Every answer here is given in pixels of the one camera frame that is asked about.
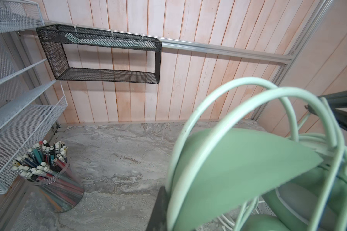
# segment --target green fan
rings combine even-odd
[[[268,90],[240,104],[214,128],[189,136],[201,114],[219,96],[248,84]],[[287,97],[306,101],[320,117],[326,136],[298,134],[302,125],[297,124]],[[273,99],[280,99],[286,109],[291,137],[233,128],[256,107]],[[277,218],[249,218],[260,195]],[[222,215],[238,206],[241,210],[236,221]],[[346,230],[347,147],[326,99],[245,77],[220,86],[198,106],[176,141],[165,190],[159,192],[147,231],[190,231],[219,216],[235,231]]]

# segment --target wooden plank wall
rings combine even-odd
[[[284,54],[319,0],[36,0],[44,19],[199,43]],[[44,57],[35,32],[24,40],[36,62]],[[149,71],[152,52],[65,44],[70,66]],[[52,79],[49,65],[41,68]],[[270,79],[277,63],[177,49],[162,51],[158,85],[62,81],[68,108],[61,123],[187,120],[220,85],[243,76]],[[260,92],[242,86],[220,97],[201,119],[217,120]],[[62,95],[54,86],[54,101]]]
[[[304,88],[315,95],[347,90],[347,0],[335,0],[321,25],[301,52],[281,86]],[[297,120],[307,113],[305,102],[291,99]],[[258,121],[268,132],[289,135],[288,119],[281,104],[270,102]],[[320,120],[312,115],[300,133],[320,132]],[[347,145],[347,132],[343,131]]]

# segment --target gray marble surface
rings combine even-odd
[[[12,231],[143,231],[165,182],[172,148],[184,123],[68,127],[58,140],[85,187],[80,203],[57,214],[31,193]],[[216,122],[198,122],[193,132]],[[236,127],[263,131],[256,122]],[[216,220],[198,228],[223,230]]]

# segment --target white wire shelf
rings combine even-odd
[[[43,60],[41,60],[41,61],[38,61],[37,63],[34,63],[34,64],[32,64],[32,65],[30,65],[30,66],[28,66],[28,67],[23,68],[22,70],[19,70],[19,71],[17,71],[17,72],[14,72],[13,74],[10,74],[10,75],[7,75],[7,76],[1,78],[1,79],[0,79],[0,85],[3,84],[3,83],[5,83],[5,82],[7,82],[7,81],[9,81],[9,80],[11,80],[11,79],[13,79],[13,78],[16,77],[16,76],[19,76],[19,75],[22,74],[23,72],[28,71],[29,69],[35,67],[36,65],[38,65],[38,64],[40,64],[40,63],[42,63],[42,62],[45,62],[46,60],[47,60],[47,59],[45,58],[45,59],[43,59]]]
[[[0,194],[5,194],[17,177],[11,170],[13,158],[42,140],[67,107],[63,96],[54,105],[29,105],[18,118],[0,133]]]
[[[0,35],[0,82],[6,76],[15,73],[10,54]],[[24,93],[24,87],[19,78],[11,78],[0,84],[0,108]]]
[[[0,33],[44,25],[40,7],[28,0],[0,0]]]
[[[0,130],[10,123],[11,120],[20,114],[29,104],[32,103],[32,101],[44,93],[45,90],[55,82],[56,81],[53,80],[44,85],[38,86],[0,108]]]

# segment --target clear plastic cup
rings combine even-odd
[[[30,182],[37,186],[40,196],[56,213],[63,213],[76,206],[82,199],[84,189],[77,176],[71,170],[70,160],[54,176],[38,176],[37,181]]]

